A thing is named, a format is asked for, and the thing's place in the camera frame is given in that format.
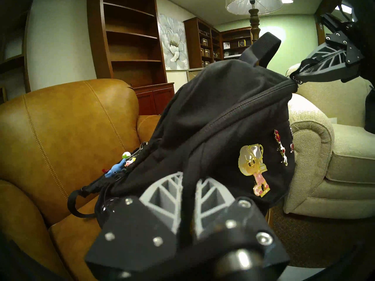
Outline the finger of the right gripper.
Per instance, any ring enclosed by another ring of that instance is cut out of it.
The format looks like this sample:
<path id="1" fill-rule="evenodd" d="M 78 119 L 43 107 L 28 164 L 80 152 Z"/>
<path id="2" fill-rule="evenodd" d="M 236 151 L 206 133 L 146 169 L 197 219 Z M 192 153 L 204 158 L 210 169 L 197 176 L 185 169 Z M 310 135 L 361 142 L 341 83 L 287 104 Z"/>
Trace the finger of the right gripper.
<path id="1" fill-rule="evenodd" d="M 290 78 L 298 83 L 351 81 L 360 75 L 363 55 L 325 55 L 306 58 L 290 67 Z"/>
<path id="2" fill-rule="evenodd" d="M 304 64 L 357 64 L 363 59 L 361 51 L 342 31 L 326 34 L 325 42 L 313 50 Z"/>

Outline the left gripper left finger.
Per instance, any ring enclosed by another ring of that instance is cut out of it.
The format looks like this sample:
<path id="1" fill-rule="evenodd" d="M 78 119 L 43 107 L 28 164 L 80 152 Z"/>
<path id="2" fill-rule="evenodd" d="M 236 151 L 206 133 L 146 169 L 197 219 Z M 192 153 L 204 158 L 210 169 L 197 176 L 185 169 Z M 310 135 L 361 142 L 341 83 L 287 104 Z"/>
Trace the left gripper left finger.
<path id="1" fill-rule="evenodd" d="M 173 257 L 181 222 L 183 173 L 168 175 L 140 196 L 104 194 L 101 232 L 85 256 L 93 276 L 119 281 Z"/>

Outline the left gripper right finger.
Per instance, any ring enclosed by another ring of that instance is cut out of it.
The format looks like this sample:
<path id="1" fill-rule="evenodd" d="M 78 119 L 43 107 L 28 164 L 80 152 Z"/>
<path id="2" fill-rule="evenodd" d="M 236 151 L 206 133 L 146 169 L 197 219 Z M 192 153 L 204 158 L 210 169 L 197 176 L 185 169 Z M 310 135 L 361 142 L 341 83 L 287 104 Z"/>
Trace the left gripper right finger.
<path id="1" fill-rule="evenodd" d="M 248 195 L 213 178 L 196 184 L 194 271 L 201 280 L 276 281 L 290 257 Z"/>

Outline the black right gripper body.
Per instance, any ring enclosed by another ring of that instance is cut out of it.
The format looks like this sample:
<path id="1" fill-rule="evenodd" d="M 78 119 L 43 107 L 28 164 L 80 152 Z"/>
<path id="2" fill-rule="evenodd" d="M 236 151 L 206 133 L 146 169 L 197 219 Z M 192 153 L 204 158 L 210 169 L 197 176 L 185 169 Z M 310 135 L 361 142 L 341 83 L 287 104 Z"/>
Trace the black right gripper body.
<path id="1" fill-rule="evenodd" d="M 365 103 L 365 130 L 375 131 L 375 0 L 322 0 L 321 24 L 342 31 L 364 56 L 360 76 L 372 87 Z"/>

